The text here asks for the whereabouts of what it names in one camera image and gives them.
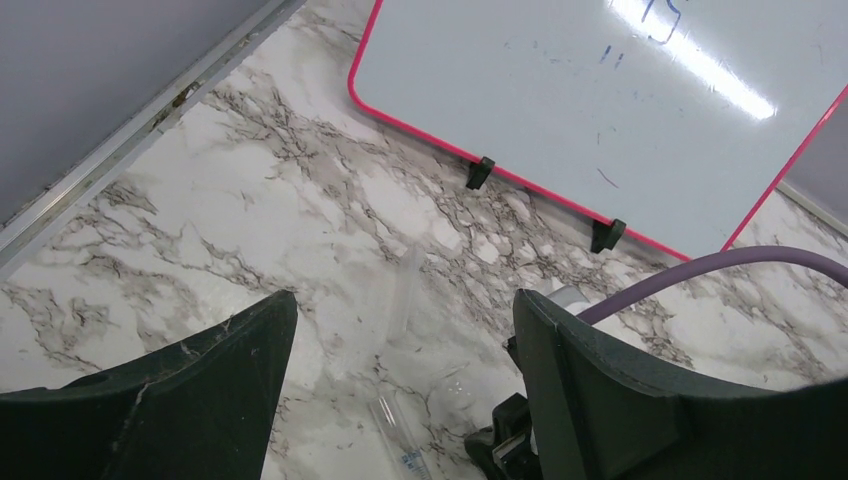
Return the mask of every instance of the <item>clear plastic tube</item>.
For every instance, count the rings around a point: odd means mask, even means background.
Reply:
[[[412,438],[394,393],[382,393],[368,403],[371,414],[389,451],[392,463],[403,480],[432,480],[430,470],[421,456],[421,449]]]
[[[395,297],[392,302],[391,317],[387,340],[397,341],[406,335],[409,315],[412,311],[415,295],[420,288],[420,271],[424,263],[424,250],[413,245],[400,259]]]

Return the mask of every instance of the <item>metal edge trim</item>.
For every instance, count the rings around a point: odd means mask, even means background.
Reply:
[[[0,230],[0,281],[41,249],[80,207],[126,170],[304,2],[269,1],[15,216]]]
[[[836,218],[833,214],[818,206],[815,202],[806,197],[803,193],[798,191],[792,185],[789,185],[786,182],[780,182],[777,186],[777,189],[780,193],[786,195],[790,200],[797,203],[801,208],[810,212],[813,216],[817,217],[819,220],[841,233],[845,237],[848,237],[848,225],[844,222]]]

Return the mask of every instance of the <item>purple tube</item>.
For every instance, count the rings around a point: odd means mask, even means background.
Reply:
[[[793,247],[744,247],[714,253],[671,267],[587,308],[577,315],[577,318],[594,325],[640,300],[690,278],[726,267],[759,262],[793,263],[811,268],[848,288],[848,267],[817,253]]]

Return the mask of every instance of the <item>gray veining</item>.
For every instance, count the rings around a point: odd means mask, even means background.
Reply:
[[[0,286],[0,388],[58,387],[218,323],[278,289],[300,322],[263,478],[389,478],[366,401],[395,388],[436,478],[482,478],[472,425],[522,390],[501,349],[517,288],[598,301],[675,261],[628,242],[587,252],[587,223],[360,114],[345,76],[371,4],[310,0]],[[848,263],[848,242],[779,194],[740,245]],[[385,346],[408,246],[426,253],[400,345]],[[848,294],[776,264],[670,288],[599,325],[661,358],[789,389],[848,371]],[[438,408],[468,365],[475,404]]]

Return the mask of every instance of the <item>black plastic base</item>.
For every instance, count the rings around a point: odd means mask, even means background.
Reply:
[[[467,188],[478,190],[489,178],[489,174],[495,168],[495,161],[489,157],[483,157],[479,163],[472,163],[468,167],[468,181],[465,183]]]
[[[258,480],[296,324],[278,292],[61,389],[0,395],[2,478]]]
[[[592,247],[589,249],[592,253],[601,253],[606,250],[612,250],[624,235],[624,230],[627,229],[627,224],[619,219],[615,219],[609,225],[592,221]]]
[[[530,451],[531,427],[527,399],[513,394],[492,410],[491,427],[466,437],[465,451],[487,480],[543,480],[539,457]],[[501,457],[499,465],[495,451],[515,437],[524,437],[525,441]]]

